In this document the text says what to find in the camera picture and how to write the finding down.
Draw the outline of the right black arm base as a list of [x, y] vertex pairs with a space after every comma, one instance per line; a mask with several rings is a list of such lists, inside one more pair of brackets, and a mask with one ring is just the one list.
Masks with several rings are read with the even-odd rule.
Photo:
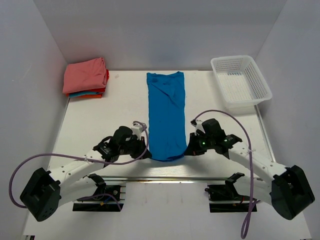
[[204, 191], [208, 194], [210, 213], [247, 213], [249, 210], [249, 193], [240, 195], [235, 183], [243, 178], [243, 173], [234, 173], [224, 184], [209, 184]]

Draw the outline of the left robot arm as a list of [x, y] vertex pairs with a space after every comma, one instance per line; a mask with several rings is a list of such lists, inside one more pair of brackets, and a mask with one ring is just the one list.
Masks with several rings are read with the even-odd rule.
[[107, 184], [96, 174], [109, 165], [116, 166], [120, 156], [128, 155], [135, 162], [151, 157], [145, 123], [134, 121], [132, 127], [120, 126], [112, 136], [105, 137], [87, 154], [72, 157], [72, 162], [51, 170], [34, 171], [20, 200], [38, 221], [53, 215], [62, 205], [74, 201], [117, 199], [106, 191]]

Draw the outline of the blue t-shirt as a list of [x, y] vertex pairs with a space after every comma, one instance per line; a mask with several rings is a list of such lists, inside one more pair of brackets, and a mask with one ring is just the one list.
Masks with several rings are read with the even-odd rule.
[[187, 149], [185, 120], [185, 76], [146, 74], [148, 87], [149, 151], [152, 159], [172, 162]]

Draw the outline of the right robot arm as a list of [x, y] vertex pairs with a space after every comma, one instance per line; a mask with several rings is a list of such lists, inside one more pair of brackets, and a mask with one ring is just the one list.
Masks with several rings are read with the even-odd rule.
[[192, 120], [191, 125], [195, 131], [189, 136], [185, 156], [201, 156], [208, 150], [215, 150], [217, 154], [253, 170], [257, 176], [250, 178], [241, 172], [234, 173], [224, 181], [220, 197], [213, 196], [215, 191], [209, 185], [205, 191], [212, 201], [253, 195], [254, 200], [271, 205], [286, 220], [292, 220], [315, 201], [308, 179], [299, 166], [288, 167], [271, 162], [257, 152], [250, 152], [240, 137], [227, 135], [214, 118]]

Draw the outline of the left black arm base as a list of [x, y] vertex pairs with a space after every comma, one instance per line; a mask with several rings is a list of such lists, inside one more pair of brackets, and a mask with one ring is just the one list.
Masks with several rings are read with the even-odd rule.
[[76, 200], [73, 212], [121, 212], [126, 195], [126, 185], [121, 182], [106, 182], [101, 176], [92, 173], [88, 176], [93, 180], [95, 191], [90, 198]]

